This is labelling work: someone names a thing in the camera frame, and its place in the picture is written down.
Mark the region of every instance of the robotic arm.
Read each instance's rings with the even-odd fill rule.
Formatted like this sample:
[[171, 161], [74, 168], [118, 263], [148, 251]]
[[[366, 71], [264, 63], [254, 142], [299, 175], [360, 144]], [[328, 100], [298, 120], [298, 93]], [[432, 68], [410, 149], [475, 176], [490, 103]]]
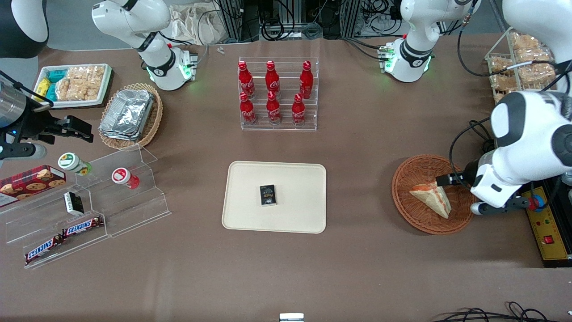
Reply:
[[[550, 47], [558, 66], [566, 66], [561, 73], [569, 71], [572, 0], [505, 0], [503, 11], [512, 26]], [[514, 197], [523, 184], [572, 171], [572, 98], [566, 82], [558, 83], [557, 92], [510, 93], [493, 109], [497, 148], [469, 163], [460, 177], [482, 201], [471, 207], [473, 213], [526, 208], [528, 201]], [[454, 174], [437, 181], [460, 184]]]
[[420, 79], [440, 37], [437, 22], [463, 19], [469, 14], [471, 5], [472, 0], [403, 0], [401, 14], [411, 28], [406, 38], [388, 42], [382, 50], [382, 58], [387, 60], [384, 71], [405, 83]]
[[[0, 2], [0, 58], [35, 57], [46, 46], [49, 33], [45, 10], [45, 0]], [[63, 120], [53, 117], [49, 106], [21, 92], [25, 89], [22, 84], [0, 74], [13, 83], [10, 86], [0, 80], [0, 166], [2, 160], [40, 159], [46, 155], [43, 145], [21, 140], [53, 144], [54, 135], [58, 135], [93, 142], [90, 124], [73, 116]]]
[[192, 78], [190, 54], [170, 48], [158, 31], [170, 23], [162, 0], [107, 0], [92, 8], [92, 19], [103, 33], [126, 42], [139, 52], [157, 86], [173, 91]]

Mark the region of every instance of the bottle cap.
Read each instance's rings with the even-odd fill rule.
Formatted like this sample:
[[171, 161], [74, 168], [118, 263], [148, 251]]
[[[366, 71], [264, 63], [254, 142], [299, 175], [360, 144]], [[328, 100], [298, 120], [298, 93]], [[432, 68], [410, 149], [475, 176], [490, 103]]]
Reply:
[[125, 184], [131, 179], [131, 172], [126, 168], [117, 168], [111, 174], [111, 180], [116, 184]]
[[64, 169], [64, 170], [73, 169], [73, 168], [77, 167], [77, 165], [79, 163], [80, 163], [80, 159], [78, 158], [78, 156], [75, 153], [71, 153], [71, 152], [66, 152], [66, 153], [62, 154], [62, 156], [60, 156], [58, 159], [59, 167]]

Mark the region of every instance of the coca-cola bottle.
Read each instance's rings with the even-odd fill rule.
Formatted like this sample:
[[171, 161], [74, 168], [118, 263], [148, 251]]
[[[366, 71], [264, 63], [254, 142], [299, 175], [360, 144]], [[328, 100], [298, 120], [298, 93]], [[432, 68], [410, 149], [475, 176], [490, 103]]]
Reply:
[[292, 120], [296, 127], [304, 125], [304, 114], [306, 105], [302, 102], [302, 95], [294, 95], [294, 104], [292, 104]]
[[269, 92], [275, 92], [276, 97], [280, 98], [280, 77], [272, 60], [266, 62], [266, 88]]
[[252, 126], [256, 124], [256, 114], [254, 113], [254, 106], [248, 99], [245, 92], [240, 93], [240, 113], [243, 116], [244, 124]]
[[312, 75], [312, 64], [309, 60], [302, 64], [302, 74], [300, 74], [300, 94], [302, 98], [307, 100], [312, 95], [312, 86], [314, 85], [314, 75]]
[[253, 98], [254, 81], [252, 80], [252, 74], [250, 74], [247, 68], [247, 63], [244, 60], [239, 61], [239, 83], [243, 92], [245, 92], [250, 99]]
[[268, 92], [268, 101], [266, 102], [266, 109], [268, 110], [268, 117], [270, 118], [270, 124], [278, 125], [282, 122], [282, 116], [280, 115], [280, 103], [276, 100], [275, 92]]

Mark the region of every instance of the sandwich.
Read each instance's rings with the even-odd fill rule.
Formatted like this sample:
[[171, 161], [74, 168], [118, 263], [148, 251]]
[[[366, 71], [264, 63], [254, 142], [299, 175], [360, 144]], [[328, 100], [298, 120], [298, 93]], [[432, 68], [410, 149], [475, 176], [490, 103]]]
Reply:
[[438, 187], [436, 182], [417, 184], [409, 191], [415, 198], [421, 200], [439, 216], [448, 219], [451, 212], [451, 203], [445, 194], [443, 187]]

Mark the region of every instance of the red switch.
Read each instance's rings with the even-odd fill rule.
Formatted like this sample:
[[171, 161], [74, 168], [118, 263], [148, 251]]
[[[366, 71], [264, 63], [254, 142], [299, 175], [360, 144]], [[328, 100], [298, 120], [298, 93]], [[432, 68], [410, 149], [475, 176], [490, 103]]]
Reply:
[[544, 243], [545, 244], [554, 244], [554, 239], [552, 235], [544, 236]]

